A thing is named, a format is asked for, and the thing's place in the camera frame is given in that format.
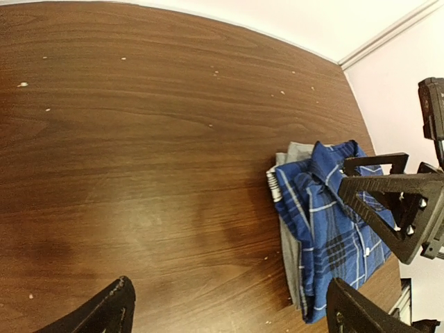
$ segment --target black plastic bracket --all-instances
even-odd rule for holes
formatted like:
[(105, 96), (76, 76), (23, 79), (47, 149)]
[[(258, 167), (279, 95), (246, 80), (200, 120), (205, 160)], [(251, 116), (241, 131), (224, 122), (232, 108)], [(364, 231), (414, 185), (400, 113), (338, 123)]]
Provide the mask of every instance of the black plastic bracket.
[(78, 309), (36, 333), (131, 333), (135, 290), (123, 276)]
[(426, 78), (418, 83), (424, 137), (434, 140), (439, 165), (444, 168), (444, 78)]
[[(403, 174), (408, 155), (356, 157), (344, 163), (349, 176), (342, 180), (339, 196), (349, 205), (405, 264), (411, 263), (420, 246), (421, 255), (444, 258), (444, 173), (422, 163), (418, 174)], [(360, 177), (363, 165), (392, 163), (387, 176)], [(390, 209), (400, 230), (392, 228), (359, 197), (366, 191)]]
[(390, 316), (343, 280), (333, 279), (327, 291), (329, 333), (420, 333)]

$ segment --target folded clothes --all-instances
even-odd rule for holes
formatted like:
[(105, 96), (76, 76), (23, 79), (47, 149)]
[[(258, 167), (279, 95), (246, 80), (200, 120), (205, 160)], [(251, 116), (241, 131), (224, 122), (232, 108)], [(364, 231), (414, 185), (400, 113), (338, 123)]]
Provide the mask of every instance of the folded clothes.
[[(266, 172), (268, 185), (273, 196), (273, 200), (278, 202), (282, 199), (278, 180), (275, 175), (275, 168), (290, 162), (297, 162), (310, 158), (313, 151), (313, 144), (299, 144), (291, 142), (287, 153), (276, 154), (276, 165)], [(279, 216), (280, 238), (282, 244), (282, 257), (284, 259), (285, 274), (289, 285), (290, 296), (296, 309), (300, 309), (300, 292), (302, 286), (302, 276), (299, 272), (301, 266), (300, 242), (290, 233), (285, 222)]]
[[(325, 315), (327, 288), (342, 278), (359, 288), (390, 256), (389, 248), (338, 196), (343, 161), (365, 153), (354, 141), (337, 146), (316, 143), (311, 158), (275, 167), (282, 197), (275, 201), (280, 218), (300, 242), (300, 305), (306, 323)], [(380, 166), (361, 166), (363, 176), (382, 175)], [(372, 196), (361, 199), (394, 226), (393, 217)]]

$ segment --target plaid shirt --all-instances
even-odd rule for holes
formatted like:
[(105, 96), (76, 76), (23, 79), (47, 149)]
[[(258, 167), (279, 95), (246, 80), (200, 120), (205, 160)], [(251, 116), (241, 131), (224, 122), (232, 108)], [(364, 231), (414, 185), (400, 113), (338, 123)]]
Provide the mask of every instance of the plaid shirt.
[[(344, 159), (365, 153), (354, 141), (326, 147), (317, 143), (311, 159), (275, 168), (282, 200), (275, 203), (292, 235), (301, 242), (300, 299), (306, 323), (325, 316), (327, 288), (342, 278), (358, 289), (391, 252), (338, 196)], [(382, 175), (380, 166), (362, 166), (363, 176)], [(390, 211), (365, 192), (361, 198), (393, 227)]]

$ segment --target gray pants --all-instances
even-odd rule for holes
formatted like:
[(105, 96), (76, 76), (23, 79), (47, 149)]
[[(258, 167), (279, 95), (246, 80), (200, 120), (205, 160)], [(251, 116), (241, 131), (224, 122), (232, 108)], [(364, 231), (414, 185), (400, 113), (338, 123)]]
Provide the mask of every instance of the gray pants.
[[(273, 196), (273, 200), (279, 201), (282, 198), (278, 182), (275, 178), (275, 167), (286, 163), (306, 160), (311, 157), (313, 144), (299, 144), (291, 142), (287, 153), (276, 154), (276, 165), (266, 172), (268, 184)], [(300, 242), (290, 233), (285, 222), (279, 217), (280, 236), (282, 242), (282, 256), (284, 258), (285, 274), (289, 285), (290, 296), (296, 309), (300, 309), (299, 287), (302, 285), (302, 276), (300, 274)]]

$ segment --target wood grain surface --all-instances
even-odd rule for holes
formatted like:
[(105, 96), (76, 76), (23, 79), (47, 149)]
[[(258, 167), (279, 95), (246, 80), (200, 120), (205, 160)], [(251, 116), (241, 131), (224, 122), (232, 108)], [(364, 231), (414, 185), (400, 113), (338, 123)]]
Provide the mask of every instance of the wood grain surface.
[[(265, 170), (291, 140), (372, 153), (338, 66), (117, 3), (4, 6), (0, 29), (1, 332), (120, 275), (136, 333), (326, 332), (289, 304)], [(362, 291), (390, 308), (397, 260)]]

